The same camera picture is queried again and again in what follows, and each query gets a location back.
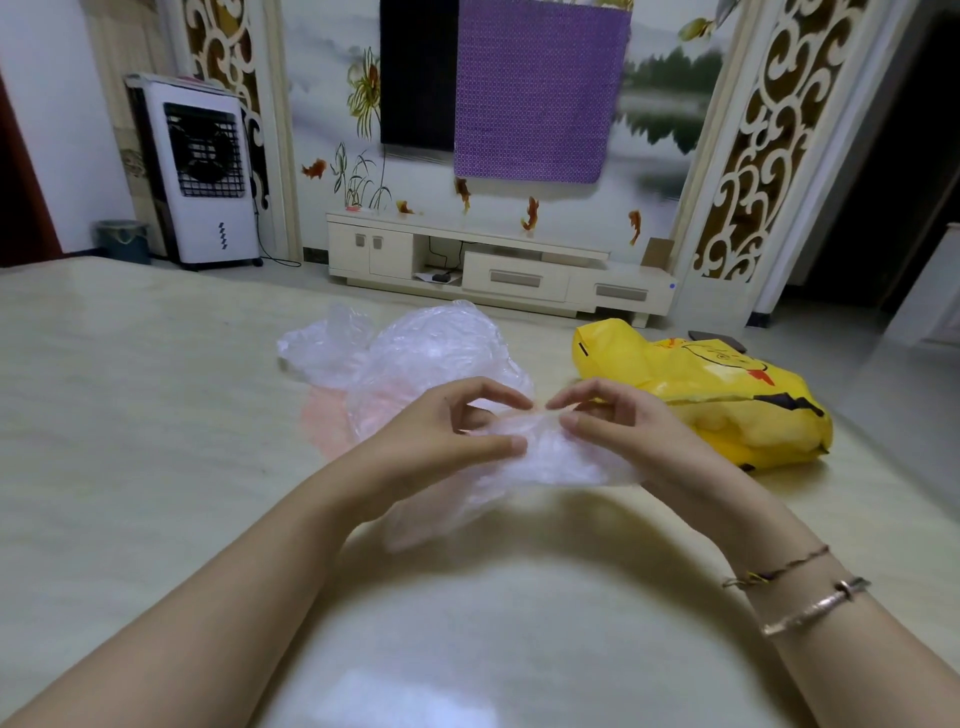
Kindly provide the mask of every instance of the dark doorway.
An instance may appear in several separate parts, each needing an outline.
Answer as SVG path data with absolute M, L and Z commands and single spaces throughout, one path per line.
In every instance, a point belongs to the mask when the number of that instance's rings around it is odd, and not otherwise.
M 803 298 L 895 313 L 960 220 L 951 79 L 960 17 L 943 15 L 900 88 L 803 288 Z
M 0 76 L 0 267 L 63 255 Z

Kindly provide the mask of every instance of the yellow bag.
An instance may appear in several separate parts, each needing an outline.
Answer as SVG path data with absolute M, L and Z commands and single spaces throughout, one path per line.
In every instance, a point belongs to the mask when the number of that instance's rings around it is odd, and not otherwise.
M 833 441 L 830 415 L 799 376 L 719 339 L 648 342 L 619 319 L 579 327 L 573 363 L 646 390 L 746 471 L 814 460 Z

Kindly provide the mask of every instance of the white tv cabinet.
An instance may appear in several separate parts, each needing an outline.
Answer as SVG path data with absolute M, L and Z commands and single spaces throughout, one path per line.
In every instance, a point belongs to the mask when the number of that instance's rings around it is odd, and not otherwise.
M 575 316 L 598 306 L 634 312 L 634 326 L 665 314 L 677 280 L 660 268 L 609 260 L 610 254 L 544 240 L 535 233 L 474 227 L 468 215 L 435 219 L 400 212 L 328 212 L 330 275 L 350 285 L 439 299 Z M 426 282 L 430 238 L 463 242 L 463 278 Z

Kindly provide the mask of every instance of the marble table top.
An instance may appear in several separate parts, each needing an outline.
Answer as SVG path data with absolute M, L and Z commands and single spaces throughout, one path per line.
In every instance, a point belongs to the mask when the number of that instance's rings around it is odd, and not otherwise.
M 0 718 L 322 465 L 275 341 L 334 302 L 410 309 L 350 293 L 96 258 L 0 273 Z M 576 376 L 569 323 L 487 310 L 540 401 Z M 760 479 L 960 667 L 960 525 L 842 424 L 823 462 Z M 636 488 L 531 490 L 398 554 L 363 530 L 258 721 L 812 725 L 726 575 Z

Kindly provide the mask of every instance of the hand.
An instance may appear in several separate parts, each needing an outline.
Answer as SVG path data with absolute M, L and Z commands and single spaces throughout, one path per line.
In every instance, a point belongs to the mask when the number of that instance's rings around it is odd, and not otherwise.
M 496 419 L 470 406 L 481 399 L 516 409 L 534 406 L 517 390 L 483 376 L 451 381 L 427 390 L 340 459 L 357 473 L 352 487 L 361 521 L 379 518 L 399 500 L 463 468 L 527 451 L 526 439 L 516 435 L 466 434 Z
M 633 463 L 647 491 L 721 548 L 737 539 L 757 508 L 770 506 L 763 488 L 649 392 L 588 379 L 562 390 L 546 408 L 570 404 L 577 406 L 560 418 L 566 430 Z

